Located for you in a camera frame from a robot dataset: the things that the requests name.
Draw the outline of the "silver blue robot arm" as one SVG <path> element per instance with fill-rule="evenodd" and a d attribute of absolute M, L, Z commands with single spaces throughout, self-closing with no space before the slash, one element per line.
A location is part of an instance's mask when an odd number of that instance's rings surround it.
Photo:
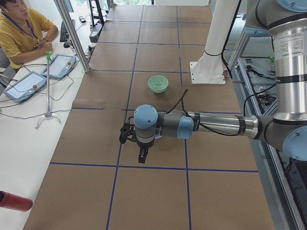
<path fill-rule="evenodd" d="M 218 115 L 151 105 L 134 112 L 134 124 L 121 129 L 140 147 L 144 163 L 156 136 L 188 139 L 194 131 L 247 136 L 268 143 L 298 161 L 307 159 L 307 3 L 304 0 L 250 0 L 248 30 L 266 30 L 273 37 L 277 112 L 272 116 Z"/>

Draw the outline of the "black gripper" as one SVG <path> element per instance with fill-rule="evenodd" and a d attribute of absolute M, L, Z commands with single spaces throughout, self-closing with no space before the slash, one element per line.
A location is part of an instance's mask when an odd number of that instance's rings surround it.
<path fill-rule="evenodd" d="M 138 162 L 145 164 L 147 154 L 148 154 L 148 148 L 152 147 L 155 140 L 155 135 L 151 135 L 148 137 L 141 137 L 139 135 L 136 135 L 137 144 L 140 147 L 140 152 L 138 155 Z"/>

